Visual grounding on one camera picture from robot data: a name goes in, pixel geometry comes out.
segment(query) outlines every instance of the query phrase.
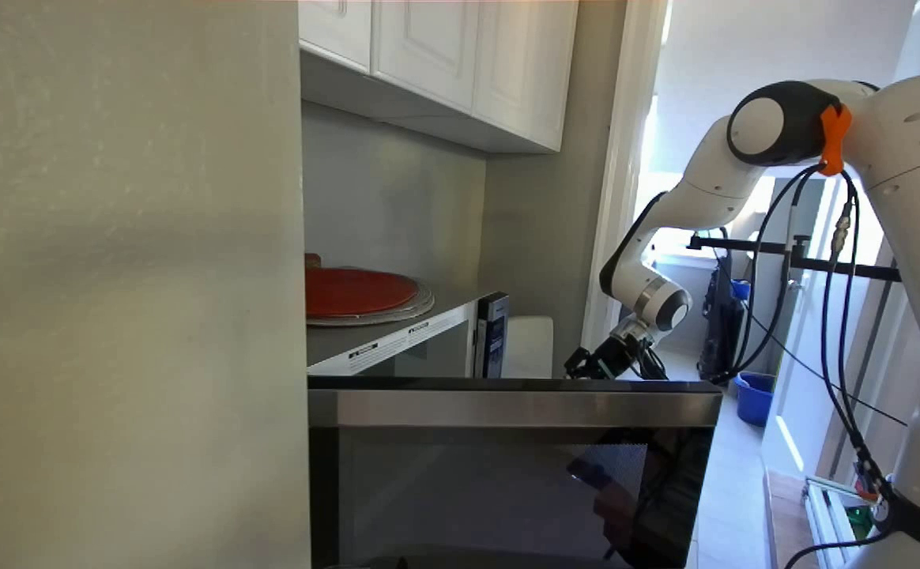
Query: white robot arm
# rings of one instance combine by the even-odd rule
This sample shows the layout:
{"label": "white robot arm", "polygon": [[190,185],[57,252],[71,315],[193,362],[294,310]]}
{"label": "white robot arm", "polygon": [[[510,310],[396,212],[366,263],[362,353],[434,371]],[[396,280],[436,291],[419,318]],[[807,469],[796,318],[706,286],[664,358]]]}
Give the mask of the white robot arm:
{"label": "white robot arm", "polygon": [[[655,198],[599,271],[599,286],[652,331],[669,331],[689,310],[687,291],[640,263],[660,226],[719,226],[736,218],[763,168],[841,157],[858,168],[897,257],[920,323],[920,80],[887,88],[864,83],[778,83],[716,121],[680,185]],[[879,530],[860,567],[920,563],[920,411],[892,479],[882,479]]]}

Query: cabinet door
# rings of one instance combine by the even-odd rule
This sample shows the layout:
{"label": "cabinet door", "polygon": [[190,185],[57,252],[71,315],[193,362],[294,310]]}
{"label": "cabinet door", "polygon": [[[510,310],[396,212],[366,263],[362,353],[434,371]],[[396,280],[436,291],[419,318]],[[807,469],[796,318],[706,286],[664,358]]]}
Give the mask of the cabinet door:
{"label": "cabinet door", "polygon": [[480,11],[477,111],[558,148],[576,42],[576,0],[493,0]]}
{"label": "cabinet door", "polygon": [[477,16],[471,0],[379,0],[373,77],[473,111]]}
{"label": "cabinet door", "polygon": [[370,73],[370,0],[300,0],[300,48]]}

